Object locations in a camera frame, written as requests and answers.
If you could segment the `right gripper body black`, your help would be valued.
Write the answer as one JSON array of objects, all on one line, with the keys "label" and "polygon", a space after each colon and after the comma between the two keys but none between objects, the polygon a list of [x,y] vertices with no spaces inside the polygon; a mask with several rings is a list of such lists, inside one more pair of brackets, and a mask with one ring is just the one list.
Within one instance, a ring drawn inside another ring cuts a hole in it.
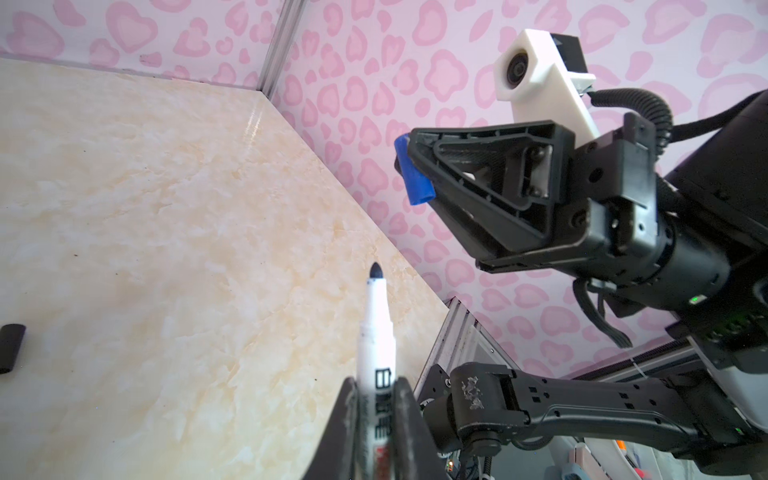
[{"label": "right gripper body black", "polygon": [[552,268],[583,278],[614,312],[682,311],[714,298],[731,273],[712,239],[660,207],[655,131],[634,113],[575,152],[549,242],[479,261],[488,273]]}]

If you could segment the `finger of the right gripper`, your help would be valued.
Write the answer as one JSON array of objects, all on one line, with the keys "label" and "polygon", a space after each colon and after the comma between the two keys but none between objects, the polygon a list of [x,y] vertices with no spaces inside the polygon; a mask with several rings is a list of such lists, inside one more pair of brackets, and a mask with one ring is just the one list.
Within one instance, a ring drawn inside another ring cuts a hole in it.
[{"label": "finger of the right gripper", "polygon": [[467,252],[528,252],[552,241],[574,133],[552,121],[416,128],[408,155],[430,202]]}]

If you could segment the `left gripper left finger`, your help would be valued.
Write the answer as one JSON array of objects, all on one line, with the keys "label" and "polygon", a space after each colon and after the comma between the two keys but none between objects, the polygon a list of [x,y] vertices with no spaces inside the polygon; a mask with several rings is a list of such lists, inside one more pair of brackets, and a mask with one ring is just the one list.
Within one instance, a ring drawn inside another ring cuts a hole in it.
[{"label": "left gripper left finger", "polygon": [[303,480],[349,480],[355,473],[358,388],[353,377],[341,385],[330,417]]}]

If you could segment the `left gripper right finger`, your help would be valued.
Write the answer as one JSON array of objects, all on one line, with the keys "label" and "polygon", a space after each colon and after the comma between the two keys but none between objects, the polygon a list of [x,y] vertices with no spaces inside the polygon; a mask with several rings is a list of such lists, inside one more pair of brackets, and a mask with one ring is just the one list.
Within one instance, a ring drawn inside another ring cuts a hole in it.
[{"label": "left gripper right finger", "polygon": [[394,399],[394,470],[402,480],[444,480],[448,478],[445,461],[438,456],[435,442],[411,385],[399,377]]}]

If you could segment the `blue pen cap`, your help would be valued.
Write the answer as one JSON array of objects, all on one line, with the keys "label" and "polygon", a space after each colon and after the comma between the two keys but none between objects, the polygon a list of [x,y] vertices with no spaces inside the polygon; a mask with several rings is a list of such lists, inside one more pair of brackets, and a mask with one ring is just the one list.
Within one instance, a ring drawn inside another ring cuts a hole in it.
[{"label": "blue pen cap", "polygon": [[411,206],[426,204],[436,198],[432,182],[414,165],[409,153],[409,134],[398,136],[394,141],[396,170],[400,173]]}]

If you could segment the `white marker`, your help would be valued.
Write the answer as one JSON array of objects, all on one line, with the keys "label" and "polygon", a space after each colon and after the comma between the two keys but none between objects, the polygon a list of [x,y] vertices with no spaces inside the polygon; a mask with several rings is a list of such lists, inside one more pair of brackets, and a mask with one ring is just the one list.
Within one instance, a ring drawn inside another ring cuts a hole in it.
[{"label": "white marker", "polygon": [[392,438],[396,379],[396,339],[387,281],[382,267],[375,262],[366,282],[366,305],[358,336],[357,469],[360,479],[394,477]]}]

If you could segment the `black pen cap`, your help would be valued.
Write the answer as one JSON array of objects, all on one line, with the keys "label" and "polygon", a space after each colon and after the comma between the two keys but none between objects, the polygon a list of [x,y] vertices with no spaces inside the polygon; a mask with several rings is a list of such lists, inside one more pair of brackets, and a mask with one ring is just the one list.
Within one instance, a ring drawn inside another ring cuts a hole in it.
[{"label": "black pen cap", "polygon": [[10,373],[16,364],[26,333],[23,324],[6,324],[0,330],[0,374]]}]

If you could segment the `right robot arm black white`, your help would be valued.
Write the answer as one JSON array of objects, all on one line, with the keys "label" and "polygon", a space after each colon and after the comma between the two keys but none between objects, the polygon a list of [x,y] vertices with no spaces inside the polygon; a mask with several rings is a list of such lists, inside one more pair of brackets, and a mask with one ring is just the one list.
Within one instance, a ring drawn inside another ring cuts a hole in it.
[{"label": "right robot arm black white", "polygon": [[632,383],[554,380],[470,363],[425,412],[442,452],[491,456],[555,436],[621,439],[709,475],[767,467],[767,95],[680,126],[643,90],[596,92],[620,128],[578,143],[552,121],[418,128],[400,172],[488,274],[554,269],[617,347],[608,321],[651,308],[701,368]]}]

